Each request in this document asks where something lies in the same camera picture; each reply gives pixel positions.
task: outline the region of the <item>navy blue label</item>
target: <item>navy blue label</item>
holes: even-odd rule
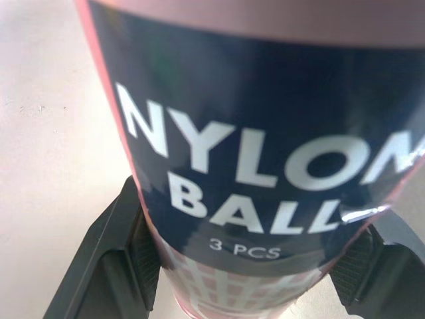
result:
[[[335,258],[422,155],[424,52],[274,43],[91,3],[149,215],[248,275]]]

